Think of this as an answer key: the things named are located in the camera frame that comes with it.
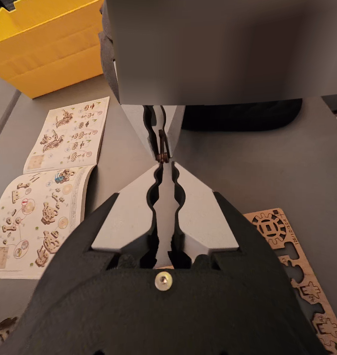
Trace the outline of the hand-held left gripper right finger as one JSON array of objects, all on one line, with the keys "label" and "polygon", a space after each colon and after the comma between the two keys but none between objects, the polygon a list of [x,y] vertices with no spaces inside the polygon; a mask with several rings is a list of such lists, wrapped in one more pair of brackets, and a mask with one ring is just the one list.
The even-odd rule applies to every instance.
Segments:
[{"label": "hand-held left gripper right finger", "polygon": [[172,162],[175,229],[172,250],[185,254],[236,251],[238,242],[213,190],[177,162]]}]

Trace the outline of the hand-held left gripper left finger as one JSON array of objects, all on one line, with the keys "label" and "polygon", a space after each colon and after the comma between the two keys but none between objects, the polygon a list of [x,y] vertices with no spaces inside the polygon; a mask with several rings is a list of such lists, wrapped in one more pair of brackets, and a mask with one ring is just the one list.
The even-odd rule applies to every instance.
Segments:
[{"label": "hand-held left gripper left finger", "polygon": [[148,236],[154,224],[153,204],[148,198],[150,188],[158,183],[157,163],[118,193],[91,247],[116,253],[147,253]]}]

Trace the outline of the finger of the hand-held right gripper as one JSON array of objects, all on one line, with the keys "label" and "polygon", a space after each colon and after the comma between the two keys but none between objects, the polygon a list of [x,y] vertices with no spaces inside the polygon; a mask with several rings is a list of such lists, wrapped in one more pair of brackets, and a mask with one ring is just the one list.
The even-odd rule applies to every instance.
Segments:
[{"label": "finger of the hand-held right gripper", "polygon": [[173,157],[175,147],[178,143],[186,106],[184,105],[163,105],[161,106],[164,124],[166,150],[169,158]]},{"label": "finger of the hand-held right gripper", "polygon": [[157,160],[158,139],[153,127],[157,123],[159,106],[121,104],[121,107],[145,149],[154,160]]}]

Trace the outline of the small wooden lever part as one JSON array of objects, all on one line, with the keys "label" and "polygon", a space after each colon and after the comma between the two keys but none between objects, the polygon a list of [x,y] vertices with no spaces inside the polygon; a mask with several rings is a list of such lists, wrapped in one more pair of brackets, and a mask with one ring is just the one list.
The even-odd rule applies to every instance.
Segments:
[{"label": "small wooden lever part", "polygon": [[158,135],[159,135],[159,152],[158,152],[158,154],[166,152],[168,155],[170,155],[169,148],[168,148],[167,137],[166,137],[166,134],[165,134],[164,130],[160,129],[158,131]]}]

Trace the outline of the yellow plastic bin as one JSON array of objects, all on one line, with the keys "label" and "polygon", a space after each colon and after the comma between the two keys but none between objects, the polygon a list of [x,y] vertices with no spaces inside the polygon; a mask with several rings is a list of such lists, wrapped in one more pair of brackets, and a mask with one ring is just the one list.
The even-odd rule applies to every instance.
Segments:
[{"label": "yellow plastic bin", "polygon": [[0,78],[33,99],[103,73],[100,0],[15,1],[0,9]]}]

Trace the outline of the black quilted cushion pad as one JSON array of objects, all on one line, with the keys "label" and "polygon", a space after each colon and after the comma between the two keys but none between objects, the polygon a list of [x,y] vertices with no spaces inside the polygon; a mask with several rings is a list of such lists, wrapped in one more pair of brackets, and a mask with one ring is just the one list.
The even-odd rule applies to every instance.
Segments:
[{"label": "black quilted cushion pad", "polygon": [[199,132],[270,131],[290,124],[303,99],[229,105],[187,105],[182,129]]}]

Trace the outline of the open instruction booklet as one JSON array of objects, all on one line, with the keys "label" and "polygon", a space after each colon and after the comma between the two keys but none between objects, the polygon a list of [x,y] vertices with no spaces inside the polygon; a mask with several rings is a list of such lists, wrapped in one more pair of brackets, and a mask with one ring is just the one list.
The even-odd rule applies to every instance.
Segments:
[{"label": "open instruction booklet", "polygon": [[0,198],[0,279],[40,279],[83,221],[110,97],[50,110],[24,164]]}]

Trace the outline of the dark wooden gear piece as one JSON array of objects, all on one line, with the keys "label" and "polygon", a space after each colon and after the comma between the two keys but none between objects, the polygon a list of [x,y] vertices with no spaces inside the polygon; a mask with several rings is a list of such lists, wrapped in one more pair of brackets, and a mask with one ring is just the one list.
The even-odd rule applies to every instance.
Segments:
[{"label": "dark wooden gear piece", "polygon": [[8,317],[0,322],[0,339],[4,342],[14,329],[18,317]]}]

